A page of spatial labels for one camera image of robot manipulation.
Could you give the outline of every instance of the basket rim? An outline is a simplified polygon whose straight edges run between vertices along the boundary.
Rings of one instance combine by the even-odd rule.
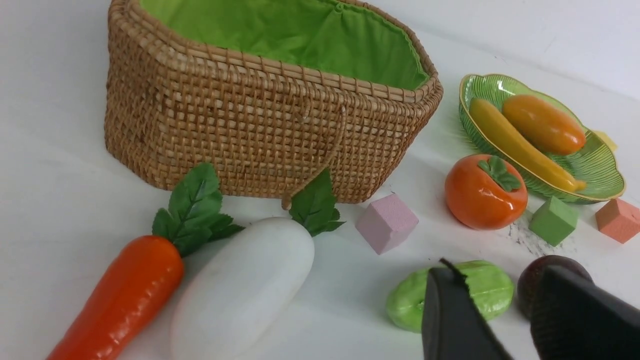
[[[415,52],[420,58],[420,64],[423,70],[429,75],[429,79],[416,90],[407,90],[403,88],[396,88],[392,86],[373,83],[371,81],[364,81],[357,78],[350,78],[330,72],[322,72],[316,69],[310,69],[302,67],[300,65],[293,65],[290,63],[284,63],[278,60],[271,60],[263,58],[261,56],[254,56],[241,51],[235,51],[231,49],[225,49],[217,47],[215,45],[195,42],[193,40],[184,38],[164,25],[160,20],[151,16],[145,9],[140,6],[140,0],[112,0],[111,4],[120,3],[123,5],[120,15],[128,18],[134,22],[140,22],[141,26],[147,28],[151,33],[160,39],[164,44],[172,47],[176,53],[182,54],[187,57],[202,58],[205,60],[215,61],[213,56],[215,54],[226,56],[240,62],[240,64],[246,65],[248,63],[254,63],[264,68],[265,66],[271,67],[275,70],[273,73],[284,78],[293,79],[295,81],[302,81],[304,83],[315,83],[322,86],[327,86],[340,91],[355,92],[359,95],[368,95],[373,98],[389,99],[392,101],[401,101],[407,103],[426,102],[433,97],[442,96],[442,87],[438,79],[438,71],[435,69],[433,62],[429,55],[425,52],[424,47],[420,43],[420,40],[416,37],[415,33],[404,25],[402,22],[387,14],[383,10],[359,0],[338,0],[343,3],[360,6],[373,11],[380,15],[386,21],[391,22],[393,25],[401,28],[406,34],[408,40],[413,44]],[[175,68],[184,68],[184,66],[175,66]]]

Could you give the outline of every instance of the orange persimmon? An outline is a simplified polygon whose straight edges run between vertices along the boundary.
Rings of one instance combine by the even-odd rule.
[[[513,223],[527,207],[522,176],[497,156],[471,155],[458,160],[445,180],[451,213],[477,230],[497,230]]]

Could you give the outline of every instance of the orange foam cube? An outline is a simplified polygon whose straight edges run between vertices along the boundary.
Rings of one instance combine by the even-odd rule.
[[[598,230],[619,243],[640,233],[640,209],[621,199],[610,200],[596,213]]]

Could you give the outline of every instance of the green toy vegetable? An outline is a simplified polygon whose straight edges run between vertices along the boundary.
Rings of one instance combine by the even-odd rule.
[[[467,261],[455,267],[467,276],[471,297],[485,320],[491,320],[509,308],[514,284],[501,268],[484,260]],[[411,273],[387,297],[387,314],[404,330],[421,332],[429,269]]]

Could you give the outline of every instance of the toy vegetable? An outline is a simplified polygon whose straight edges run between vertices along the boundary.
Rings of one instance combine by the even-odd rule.
[[[328,170],[292,198],[292,219],[260,220],[223,247],[189,284],[173,314],[173,360],[232,360],[289,305],[314,260],[312,237],[337,229]]]
[[[184,274],[182,258],[242,230],[220,213],[213,166],[202,163],[175,187],[152,234],[136,238],[110,264],[47,360],[114,360],[162,310]]]

